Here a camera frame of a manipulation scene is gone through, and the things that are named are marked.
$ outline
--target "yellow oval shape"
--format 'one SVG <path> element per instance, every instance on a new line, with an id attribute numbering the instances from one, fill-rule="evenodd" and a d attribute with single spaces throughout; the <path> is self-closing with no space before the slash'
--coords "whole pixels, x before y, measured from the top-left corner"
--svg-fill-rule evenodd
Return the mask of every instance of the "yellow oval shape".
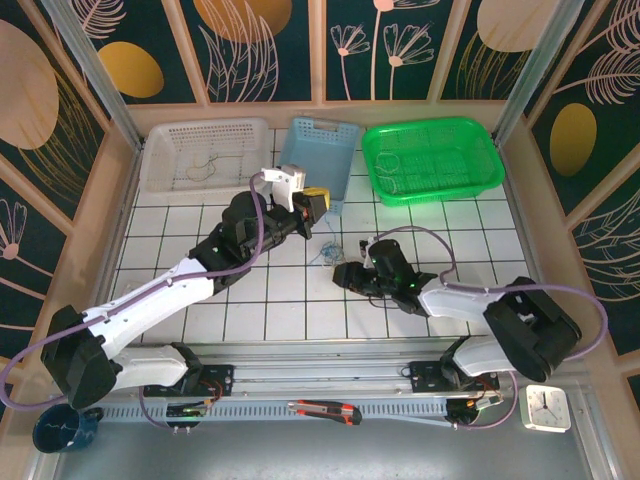
<path id="1" fill-rule="evenodd" d="M 274 37 L 289 23 L 291 18 L 291 0 L 194 0 L 193 4 L 202 21 L 222 38 L 232 42 L 249 43 L 262 40 L 262 33 L 251 34 L 251 24 L 247 6 L 256 17 L 262 17 Z"/>
<path id="2" fill-rule="evenodd" d="M 164 87 L 160 65 L 133 43 L 110 43 L 100 49 L 98 56 L 116 88 L 126 95 L 149 98 Z"/>
<path id="3" fill-rule="evenodd" d="M 478 35 L 498 52 L 525 52 L 538 43 L 557 0 L 483 0 Z"/>
<path id="4" fill-rule="evenodd" d="M 58 122 L 58 84 L 31 37 L 0 20 L 0 138 L 14 147 L 44 145 Z"/>
<path id="5" fill-rule="evenodd" d="M 593 112 L 581 103 L 564 107 L 551 128 L 551 165 L 565 177 L 578 173 L 596 144 L 598 124 Z"/>

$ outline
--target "green plastic basket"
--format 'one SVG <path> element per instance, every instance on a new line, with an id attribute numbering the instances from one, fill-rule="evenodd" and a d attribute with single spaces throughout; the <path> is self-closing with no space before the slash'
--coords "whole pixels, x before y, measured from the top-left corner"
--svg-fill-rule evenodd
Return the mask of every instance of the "green plastic basket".
<path id="1" fill-rule="evenodd" d="M 465 117 L 372 128 L 362 152 L 373 189 L 388 206 L 474 197 L 505 175 L 485 128 Z"/>

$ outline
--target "plastic crate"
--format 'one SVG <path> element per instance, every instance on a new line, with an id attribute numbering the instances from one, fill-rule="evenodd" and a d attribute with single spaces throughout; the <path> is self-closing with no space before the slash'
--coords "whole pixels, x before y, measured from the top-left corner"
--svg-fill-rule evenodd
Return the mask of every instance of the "plastic crate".
<path id="1" fill-rule="evenodd" d="M 340 215 L 360 127 L 350 123 L 298 117 L 291 122 L 280 165 L 293 163 L 306 171 L 307 187 L 326 187 L 329 212 Z"/>
<path id="2" fill-rule="evenodd" d="M 156 125 L 144 147 L 140 191 L 167 204 L 226 203 L 271 167 L 267 131 L 261 118 Z"/>
<path id="3" fill-rule="evenodd" d="M 388 206 L 473 197 L 505 175 L 488 132 L 464 117 L 373 128 L 362 152 L 373 189 Z"/>

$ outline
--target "mug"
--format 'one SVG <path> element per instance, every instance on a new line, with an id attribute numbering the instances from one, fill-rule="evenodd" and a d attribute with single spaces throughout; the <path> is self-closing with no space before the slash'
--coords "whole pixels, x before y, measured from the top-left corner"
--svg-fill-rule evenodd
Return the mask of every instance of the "mug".
<path id="1" fill-rule="evenodd" d="M 33 427 L 33 444 L 42 453 L 61 453 L 89 446 L 98 431 L 102 408 L 78 412 L 69 405 L 54 405 Z"/>

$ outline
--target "clock face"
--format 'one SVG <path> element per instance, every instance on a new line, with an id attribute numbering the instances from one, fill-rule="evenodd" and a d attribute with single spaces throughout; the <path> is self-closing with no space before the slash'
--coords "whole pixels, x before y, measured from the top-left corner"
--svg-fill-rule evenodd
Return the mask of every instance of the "clock face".
<path id="1" fill-rule="evenodd" d="M 529 385 L 523 389 L 521 401 L 524 401 L 521 409 L 527 428 L 564 432 L 571 427 L 567 397 L 559 388 Z"/>

